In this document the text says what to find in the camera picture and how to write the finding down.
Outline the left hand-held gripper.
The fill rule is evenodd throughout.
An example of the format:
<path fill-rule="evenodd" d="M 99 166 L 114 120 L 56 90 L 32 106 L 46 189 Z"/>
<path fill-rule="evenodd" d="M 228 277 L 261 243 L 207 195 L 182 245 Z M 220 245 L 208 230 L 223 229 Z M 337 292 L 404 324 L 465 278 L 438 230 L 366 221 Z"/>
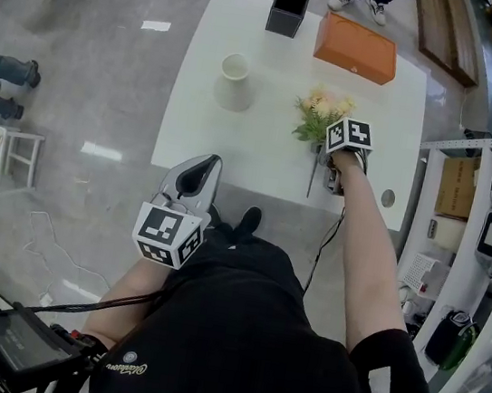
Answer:
<path fill-rule="evenodd" d="M 222 164 L 219 155 L 208 154 L 169 170 L 160 192 L 142 203 L 132 231 L 142 257 L 176 270 L 186 264 L 204 243 Z"/>

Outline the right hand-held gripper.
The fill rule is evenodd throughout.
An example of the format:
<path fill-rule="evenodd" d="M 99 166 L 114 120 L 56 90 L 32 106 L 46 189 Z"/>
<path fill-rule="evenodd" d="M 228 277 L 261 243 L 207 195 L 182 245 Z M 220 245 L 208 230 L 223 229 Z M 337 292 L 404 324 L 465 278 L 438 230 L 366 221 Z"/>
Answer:
<path fill-rule="evenodd" d="M 340 172 L 333 164 L 331 155 L 337 150 L 351 151 L 359 159 L 362 171 L 366 173 L 368 157 L 373 151 L 371 128 L 365 122 L 344 117 L 327 126 L 324 140 L 322 142 L 313 142 L 311 149 L 315 156 L 311 178 L 314 178 L 317 167 L 325 167 L 324 187 L 330 194 L 342 196 L 343 189 Z"/>

